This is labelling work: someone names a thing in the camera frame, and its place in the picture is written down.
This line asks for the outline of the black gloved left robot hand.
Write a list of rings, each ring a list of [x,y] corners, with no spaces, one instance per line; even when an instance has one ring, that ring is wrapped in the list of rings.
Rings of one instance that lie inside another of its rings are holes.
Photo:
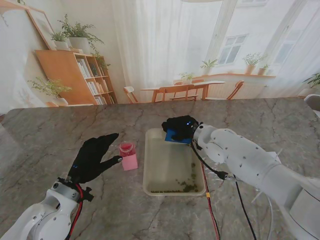
[[[102,158],[110,145],[119,137],[118,133],[92,137],[86,140],[80,148],[67,177],[74,184],[85,184],[96,179],[104,171],[120,163],[123,158],[115,155],[109,160]]]

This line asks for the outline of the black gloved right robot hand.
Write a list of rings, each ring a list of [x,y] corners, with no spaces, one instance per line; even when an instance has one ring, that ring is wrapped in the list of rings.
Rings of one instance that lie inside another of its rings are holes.
[[[168,118],[161,126],[166,142],[190,144],[199,122],[190,115]]]

